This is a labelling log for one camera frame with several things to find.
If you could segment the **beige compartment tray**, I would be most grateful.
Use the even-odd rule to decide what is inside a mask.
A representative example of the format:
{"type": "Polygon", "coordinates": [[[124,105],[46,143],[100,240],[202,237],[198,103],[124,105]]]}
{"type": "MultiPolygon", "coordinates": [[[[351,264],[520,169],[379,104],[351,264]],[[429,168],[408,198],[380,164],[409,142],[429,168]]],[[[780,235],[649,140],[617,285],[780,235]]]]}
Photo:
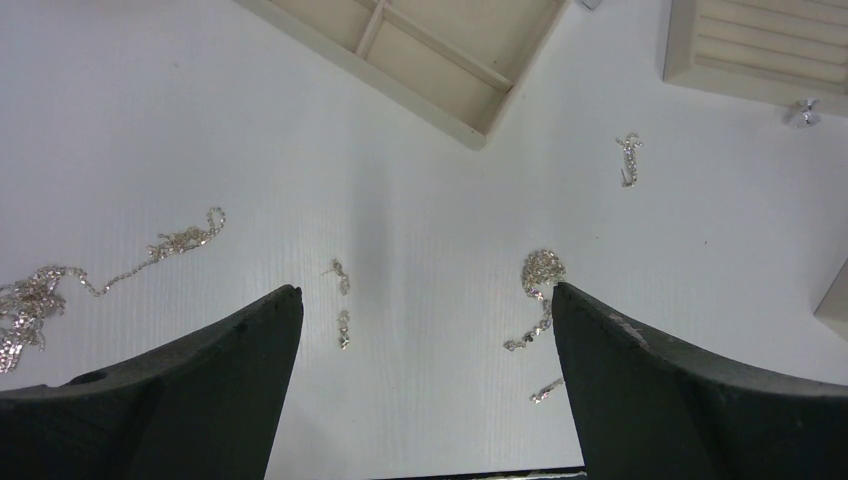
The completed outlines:
{"type": "Polygon", "coordinates": [[[471,150],[517,99],[567,1],[244,1],[471,150]]]}

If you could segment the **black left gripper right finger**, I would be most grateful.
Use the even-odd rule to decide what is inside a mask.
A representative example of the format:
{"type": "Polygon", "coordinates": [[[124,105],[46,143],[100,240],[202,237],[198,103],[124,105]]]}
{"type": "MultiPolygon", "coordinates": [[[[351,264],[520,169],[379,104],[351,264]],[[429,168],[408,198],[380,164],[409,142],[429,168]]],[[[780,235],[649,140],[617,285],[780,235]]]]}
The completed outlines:
{"type": "Polygon", "coordinates": [[[592,479],[843,479],[847,389],[710,352],[561,283],[553,332],[592,479]]]}

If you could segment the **silver dangling earring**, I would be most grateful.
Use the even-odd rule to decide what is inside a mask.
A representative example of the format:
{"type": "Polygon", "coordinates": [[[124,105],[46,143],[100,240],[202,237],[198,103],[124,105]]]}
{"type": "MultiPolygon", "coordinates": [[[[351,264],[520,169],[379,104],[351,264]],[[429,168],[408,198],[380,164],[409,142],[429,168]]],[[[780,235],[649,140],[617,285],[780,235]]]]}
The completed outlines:
{"type": "Polygon", "coordinates": [[[623,168],[620,170],[622,187],[632,187],[638,181],[636,153],[643,146],[643,143],[637,133],[629,133],[624,139],[617,138],[616,143],[623,153],[623,168]]]}

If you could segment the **beige open flat tray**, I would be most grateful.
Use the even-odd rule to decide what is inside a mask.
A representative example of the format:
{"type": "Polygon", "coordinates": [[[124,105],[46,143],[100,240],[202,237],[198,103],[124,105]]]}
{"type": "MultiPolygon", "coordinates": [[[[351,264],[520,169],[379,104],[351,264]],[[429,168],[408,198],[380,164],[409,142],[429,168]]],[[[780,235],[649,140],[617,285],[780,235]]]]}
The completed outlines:
{"type": "Polygon", "coordinates": [[[819,322],[844,341],[848,339],[847,276],[848,262],[845,261],[814,312],[819,322]]]}

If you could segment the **beige ring roll tray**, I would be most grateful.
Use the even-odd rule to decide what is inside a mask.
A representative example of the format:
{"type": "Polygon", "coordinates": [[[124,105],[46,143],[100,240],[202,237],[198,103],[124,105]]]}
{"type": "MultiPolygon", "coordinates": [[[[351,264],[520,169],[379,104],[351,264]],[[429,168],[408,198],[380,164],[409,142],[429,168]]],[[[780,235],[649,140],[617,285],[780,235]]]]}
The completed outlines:
{"type": "Polygon", "coordinates": [[[847,114],[844,1],[674,1],[666,83],[847,114]]]}

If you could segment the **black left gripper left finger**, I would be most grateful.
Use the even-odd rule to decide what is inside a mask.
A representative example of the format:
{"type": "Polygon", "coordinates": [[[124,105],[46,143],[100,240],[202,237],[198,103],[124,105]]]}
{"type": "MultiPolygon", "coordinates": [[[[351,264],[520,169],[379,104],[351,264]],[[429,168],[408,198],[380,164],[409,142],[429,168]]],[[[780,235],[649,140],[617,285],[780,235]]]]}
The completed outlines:
{"type": "Polygon", "coordinates": [[[177,340],[1,395],[5,479],[261,479],[303,325],[285,285],[177,340]]]}

